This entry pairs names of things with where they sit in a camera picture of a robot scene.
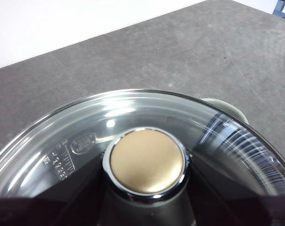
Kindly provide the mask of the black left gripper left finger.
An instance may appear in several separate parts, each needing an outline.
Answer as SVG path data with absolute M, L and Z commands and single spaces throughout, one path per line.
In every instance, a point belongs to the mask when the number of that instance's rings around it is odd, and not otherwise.
M 0 199 L 0 226 L 95 226 L 104 198 L 102 157 L 33 198 Z

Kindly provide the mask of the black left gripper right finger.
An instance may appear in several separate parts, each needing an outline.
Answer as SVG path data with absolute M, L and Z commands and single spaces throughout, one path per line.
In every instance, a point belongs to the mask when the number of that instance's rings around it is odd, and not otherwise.
M 187 158 L 188 200 L 198 226 L 285 226 L 285 177 L 226 159 Z

